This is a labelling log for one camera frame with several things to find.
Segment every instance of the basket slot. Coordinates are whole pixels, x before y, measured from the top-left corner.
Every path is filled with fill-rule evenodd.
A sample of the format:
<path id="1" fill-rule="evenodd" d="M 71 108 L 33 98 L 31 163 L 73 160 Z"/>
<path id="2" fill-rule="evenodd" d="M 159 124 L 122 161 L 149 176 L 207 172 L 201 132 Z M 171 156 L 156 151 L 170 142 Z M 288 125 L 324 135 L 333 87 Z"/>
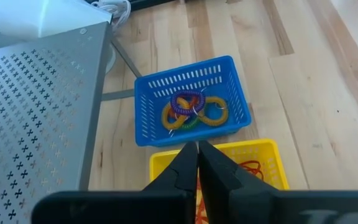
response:
<path id="1" fill-rule="evenodd" d="M 231 111 L 234 113 L 234 117 L 236 119 L 237 123 L 240 123 L 244 117 L 244 112 L 242 109 L 241 101 L 239 98 L 239 93 L 237 88 L 235 88 L 235 83 L 233 76 L 229 74 L 229 80 L 227 82 L 227 88 L 231 91 L 229 92 L 229 101 L 231 104 L 229 107 L 231 108 Z"/>
<path id="2" fill-rule="evenodd" d="M 204 68 L 199 68 L 196 70 L 190 70 L 186 71 L 180 74 L 172 75 L 170 77 L 164 77 L 158 80 L 153 80 L 148 82 L 148 86 L 150 88 L 160 88 L 167 85 L 172 85 L 177 82 L 187 82 L 187 80 L 192 78 L 199 78 L 200 76 L 203 77 L 205 75 L 210 74 L 217 74 L 221 71 L 221 65 L 213 65 L 213 66 L 207 66 Z M 163 96 L 169 96 L 171 94 L 174 94 L 178 90 L 194 90 L 201 87 L 211 86 L 215 84 L 222 83 L 223 79 L 222 76 L 216 76 L 214 78 L 208 78 L 202 80 L 202 83 L 199 80 L 195 80 L 194 83 L 187 83 L 182 86 L 173 86 L 173 90 L 171 88 L 167 88 L 164 90 L 155 90 L 154 96 L 156 98 L 160 98 Z"/>
<path id="3" fill-rule="evenodd" d="M 142 137 L 155 140 L 157 137 L 155 133 L 154 103 L 146 99 L 145 95 L 140 96 L 140 120 L 139 128 L 141 129 Z"/>

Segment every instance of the metal bar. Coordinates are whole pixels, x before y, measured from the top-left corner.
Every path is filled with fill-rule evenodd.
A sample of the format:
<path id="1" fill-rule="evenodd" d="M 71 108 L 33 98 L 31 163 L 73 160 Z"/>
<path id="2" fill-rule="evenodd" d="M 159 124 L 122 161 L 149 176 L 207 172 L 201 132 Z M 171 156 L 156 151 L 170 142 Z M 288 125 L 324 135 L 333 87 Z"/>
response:
<path id="1" fill-rule="evenodd" d="M 135 96 L 134 89 L 122 90 L 122 91 L 117 91 L 117 92 L 113 92 L 113 93 L 102 94 L 102 101 L 118 100 L 118 99 L 133 97 L 133 96 Z"/>
<path id="2" fill-rule="evenodd" d="M 132 71 L 132 73 L 136 76 L 136 78 L 142 77 L 138 69 L 136 68 L 133 61 L 129 58 L 127 52 L 124 50 L 122 45 L 119 43 L 119 41 L 115 38 L 111 38 L 111 43 L 114 46 L 114 48 L 118 51 L 119 55 L 121 55 L 122 59 L 124 59 L 125 63 L 127 63 L 129 69 Z"/>

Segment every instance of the wooden plank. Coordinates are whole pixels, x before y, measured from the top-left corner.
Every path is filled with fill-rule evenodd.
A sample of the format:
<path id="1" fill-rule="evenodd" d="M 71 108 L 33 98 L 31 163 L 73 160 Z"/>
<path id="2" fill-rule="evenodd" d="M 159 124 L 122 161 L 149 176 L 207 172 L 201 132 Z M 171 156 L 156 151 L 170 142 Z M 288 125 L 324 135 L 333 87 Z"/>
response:
<path id="1" fill-rule="evenodd" d="M 268 57 L 266 32 L 254 11 L 254 1 L 230 5 L 247 89 L 255 113 L 259 137 L 274 139 L 280 150 L 291 189 L 307 189 L 299 155 L 293 142 L 285 111 L 278 94 Z"/>
<path id="2" fill-rule="evenodd" d="M 297 55 L 270 59 L 298 153 L 311 189 L 341 189 L 344 176 L 336 162 L 326 128 L 319 117 Z"/>
<path id="3" fill-rule="evenodd" d="M 189 1 L 186 3 L 187 22 L 189 28 L 209 25 L 206 0 Z"/>
<path id="4" fill-rule="evenodd" d="M 331 162 L 341 166 L 341 170 L 347 175 L 342 187 L 358 189 L 358 169 L 355 169 L 358 167 L 358 105 L 349 93 L 334 54 L 328 47 L 324 31 L 317 25 L 307 3 L 286 0 L 275 2 L 299 58 L 313 105 L 326 128 L 332 148 L 336 150 L 337 160 Z M 336 187 L 338 183 L 333 182 L 332 188 Z"/>
<path id="5" fill-rule="evenodd" d="M 237 39 L 234 35 L 234 28 L 228 8 L 235 7 L 239 3 L 241 2 L 226 4 L 220 0 L 208 0 L 206 1 L 206 7 L 215 57 L 230 55 L 233 58 L 241 81 L 242 90 L 248 99 L 247 80 L 244 76 L 243 63 L 241 62 Z"/>
<path id="6" fill-rule="evenodd" d="M 274 0 L 263 0 L 263 4 L 270 19 L 270 24 L 276 37 L 280 55 L 293 54 L 294 51 L 292 48 L 292 44 L 287 36 L 287 32 L 284 29 L 280 15 L 278 15 Z"/>
<path id="7" fill-rule="evenodd" d="M 358 104 L 358 45 L 330 2 L 309 1 L 331 49 L 346 85 Z"/>
<path id="8" fill-rule="evenodd" d="M 144 9 L 133 12 L 130 20 L 132 32 L 131 39 L 133 43 L 149 39 L 149 26 L 152 22 L 151 9 Z"/>

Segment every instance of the spiral keychain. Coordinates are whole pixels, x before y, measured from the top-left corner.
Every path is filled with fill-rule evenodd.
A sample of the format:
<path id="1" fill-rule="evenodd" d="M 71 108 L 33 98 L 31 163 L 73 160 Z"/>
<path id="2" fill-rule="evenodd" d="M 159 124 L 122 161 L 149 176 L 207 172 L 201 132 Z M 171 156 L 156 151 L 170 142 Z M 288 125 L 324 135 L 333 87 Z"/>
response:
<path id="1" fill-rule="evenodd" d="M 190 102 L 190 104 L 189 104 L 190 108 L 194 107 L 194 105 L 197 104 L 197 103 L 198 103 L 198 97 L 197 97 L 197 96 L 193 96 L 193 97 L 191 98 L 191 102 Z M 176 118 L 176 119 L 178 119 L 178 118 L 177 118 L 177 115 L 175 114 L 175 112 L 173 111 L 172 108 L 169 110 L 168 113 L 169 113 L 169 116 L 170 116 L 171 118 Z"/>
<path id="2" fill-rule="evenodd" d="M 229 110 L 227 109 L 226 102 L 217 96 L 209 96 L 206 98 L 206 104 L 208 103 L 217 103 L 223 111 L 222 116 L 218 119 L 211 119 L 205 116 L 204 110 L 201 110 L 200 113 L 198 113 L 200 120 L 209 126 L 220 126 L 224 124 L 229 117 Z"/>
<path id="3" fill-rule="evenodd" d="M 179 98 L 179 96 L 197 96 L 198 97 L 198 103 L 195 104 L 192 109 L 180 108 L 179 105 L 177 104 L 177 99 Z M 194 111 L 196 111 L 196 113 L 198 113 L 204 108 L 204 106 L 205 106 L 205 95 L 201 91 L 179 90 L 179 91 L 177 91 L 176 93 L 174 93 L 172 95 L 170 104 L 171 104 L 172 110 L 176 114 L 192 115 L 194 113 Z"/>
<path id="4" fill-rule="evenodd" d="M 190 108 L 189 103 L 183 98 L 177 98 L 177 103 L 184 109 Z M 164 128 L 166 128 L 168 130 L 178 129 L 186 121 L 187 116 L 180 115 L 174 123 L 169 123 L 168 112 L 169 112 L 170 108 L 171 108 L 171 104 L 168 102 L 167 105 L 165 105 L 164 109 L 162 110 L 162 115 L 161 115 L 162 125 L 164 126 Z"/>
<path id="5" fill-rule="evenodd" d="M 188 124 L 183 124 L 179 129 L 180 130 L 191 130 L 191 129 L 195 128 L 199 122 L 200 122 L 199 117 L 194 116 L 194 118 Z"/>

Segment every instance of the metal shelf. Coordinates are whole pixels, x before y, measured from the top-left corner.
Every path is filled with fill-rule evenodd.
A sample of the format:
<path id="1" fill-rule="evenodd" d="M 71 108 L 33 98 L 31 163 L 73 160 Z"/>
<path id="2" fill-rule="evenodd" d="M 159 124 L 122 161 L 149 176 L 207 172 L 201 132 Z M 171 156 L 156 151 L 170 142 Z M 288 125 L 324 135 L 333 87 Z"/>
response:
<path id="1" fill-rule="evenodd" d="M 110 39 L 105 22 L 0 49 L 0 223 L 88 188 Z"/>

